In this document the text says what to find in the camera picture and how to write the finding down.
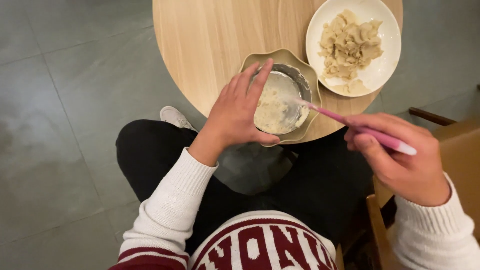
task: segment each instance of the knit cuff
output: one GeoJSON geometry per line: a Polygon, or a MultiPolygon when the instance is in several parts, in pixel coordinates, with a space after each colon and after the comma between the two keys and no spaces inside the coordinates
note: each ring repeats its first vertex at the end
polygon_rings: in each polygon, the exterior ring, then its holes
{"type": "Polygon", "coordinates": [[[170,181],[170,188],[175,192],[181,192],[193,196],[202,195],[205,192],[208,181],[218,168],[218,162],[215,167],[208,167],[198,162],[187,151],[185,147],[165,178],[170,181]]]}
{"type": "Polygon", "coordinates": [[[452,194],[447,203],[437,207],[425,207],[395,197],[398,222],[429,234],[456,234],[468,229],[471,219],[463,212],[455,187],[446,173],[452,194]]]}

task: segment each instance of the shoe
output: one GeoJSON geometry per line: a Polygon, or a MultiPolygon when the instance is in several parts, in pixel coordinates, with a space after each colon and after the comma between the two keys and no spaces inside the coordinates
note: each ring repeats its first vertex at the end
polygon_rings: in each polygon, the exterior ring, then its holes
{"type": "Polygon", "coordinates": [[[187,118],[185,118],[185,115],[172,106],[165,106],[162,108],[160,111],[160,120],[180,128],[185,127],[198,132],[193,128],[192,124],[190,124],[187,118]]]}

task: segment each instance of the wooden table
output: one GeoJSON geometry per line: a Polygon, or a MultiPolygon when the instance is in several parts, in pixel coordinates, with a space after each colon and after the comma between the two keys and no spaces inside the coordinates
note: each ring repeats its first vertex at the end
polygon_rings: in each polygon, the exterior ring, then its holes
{"type": "MultiPolygon", "coordinates": [[[[287,48],[307,62],[307,27],[324,2],[153,0],[156,39],[165,65],[180,91],[208,116],[220,90],[239,71],[243,59],[250,53],[287,48]]],[[[401,30],[402,1],[383,2],[394,14],[401,30]]],[[[363,97],[348,98],[319,85],[323,107],[341,115],[362,113],[380,92],[378,89],[363,97]]],[[[342,126],[318,116],[298,142],[321,138],[342,126]]]]}

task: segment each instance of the stainless steel bowl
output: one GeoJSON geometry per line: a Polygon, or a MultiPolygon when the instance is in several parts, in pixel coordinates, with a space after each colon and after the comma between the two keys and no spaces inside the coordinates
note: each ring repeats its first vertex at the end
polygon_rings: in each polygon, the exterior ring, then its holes
{"type": "MultiPolygon", "coordinates": [[[[253,74],[251,82],[253,82],[253,80],[255,79],[255,77],[256,77],[256,75],[258,74],[259,71],[260,71],[260,69],[256,73],[253,74]]],[[[300,71],[297,68],[292,67],[292,66],[287,65],[287,64],[274,63],[273,67],[272,67],[272,71],[270,73],[271,74],[279,74],[279,75],[282,75],[282,76],[289,77],[298,86],[299,98],[301,98],[305,101],[308,101],[308,102],[312,101],[312,92],[310,90],[310,87],[308,86],[308,82],[305,79],[305,77],[303,77],[303,75],[300,73],[300,71]]],[[[310,112],[310,110],[305,110],[305,109],[302,110],[302,107],[303,106],[301,106],[300,104],[298,104],[296,102],[289,102],[288,103],[288,108],[287,108],[286,111],[284,111],[285,119],[287,119],[286,127],[288,127],[288,130],[286,132],[271,133],[271,132],[263,130],[262,128],[257,126],[257,124],[255,124],[255,126],[259,130],[261,130],[263,132],[266,132],[266,133],[270,133],[270,134],[282,135],[282,134],[290,133],[290,132],[294,131],[295,129],[299,128],[301,124],[303,124],[303,122],[305,121],[305,119],[307,118],[307,116],[310,112]]]]}

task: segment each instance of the sweater sleeve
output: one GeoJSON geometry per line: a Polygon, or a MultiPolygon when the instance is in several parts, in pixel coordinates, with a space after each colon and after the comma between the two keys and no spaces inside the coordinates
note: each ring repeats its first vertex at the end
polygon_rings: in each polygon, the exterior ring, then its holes
{"type": "Polygon", "coordinates": [[[123,234],[111,270],[187,268],[185,240],[192,235],[200,201],[213,172],[185,148],[153,194],[141,203],[133,228],[123,234]]]}
{"type": "Polygon", "coordinates": [[[465,214],[455,187],[447,203],[423,207],[396,197],[397,239],[394,252],[409,269],[480,269],[480,248],[473,220],[465,214]]]}

